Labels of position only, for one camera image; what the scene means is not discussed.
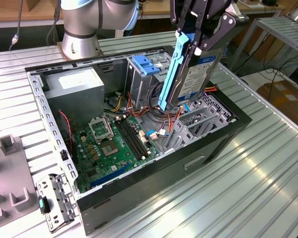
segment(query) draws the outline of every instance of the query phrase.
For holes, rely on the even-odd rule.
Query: ram slot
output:
[[[116,122],[116,127],[118,128],[119,132],[123,136],[124,140],[126,141],[131,151],[133,152],[136,159],[140,160],[142,157],[141,152],[137,150],[136,146],[133,144],[132,140],[130,139],[128,132],[124,129],[120,121]]]
[[[140,139],[135,135],[133,129],[131,128],[131,126],[128,124],[127,121],[123,121],[122,122],[123,127],[125,128],[126,131],[129,131],[131,134],[131,138],[134,141],[134,143],[136,144],[137,148],[141,151],[142,155],[147,157],[148,153],[146,151],[146,149],[144,148],[142,142],[140,141]]]

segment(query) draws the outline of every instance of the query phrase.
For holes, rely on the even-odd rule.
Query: yellow cable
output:
[[[121,103],[121,97],[119,97],[118,105],[117,105],[117,107],[116,107],[115,109],[112,110],[112,112],[116,112],[116,111],[119,110],[119,108],[120,108],[120,103]]]

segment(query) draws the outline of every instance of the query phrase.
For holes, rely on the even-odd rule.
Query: hard drive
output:
[[[176,107],[200,98],[218,65],[220,56],[221,49],[202,52],[197,65],[183,67],[169,90],[168,105]]]

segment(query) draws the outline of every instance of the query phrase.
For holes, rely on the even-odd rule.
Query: white sticker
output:
[[[156,63],[154,64],[154,67],[160,68],[160,67],[163,67],[163,65],[161,63]]]
[[[286,90],[286,88],[281,84],[277,84],[275,85],[275,87],[278,88],[280,91]]]
[[[201,89],[204,78],[207,76],[207,69],[212,64],[213,62],[210,62],[191,67],[184,80],[178,98],[184,97],[184,99],[188,99],[193,93],[197,93]]]
[[[91,74],[91,71],[85,71],[75,73],[59,78],[59,82],[63,89],[78,87],[86,84],[92,84],[96,82],[95,74]]]
[[[297,98],[293,94],[285,95],[290,101],[297,101]]]

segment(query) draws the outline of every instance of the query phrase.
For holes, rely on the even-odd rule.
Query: hard drive label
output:
[[[189,69],[178,96],[179,101],[191,98],[199,92],[207,76],[207,69],[213,64],[215,59],[215,56],[201,58],[199,59],[200,64]]]

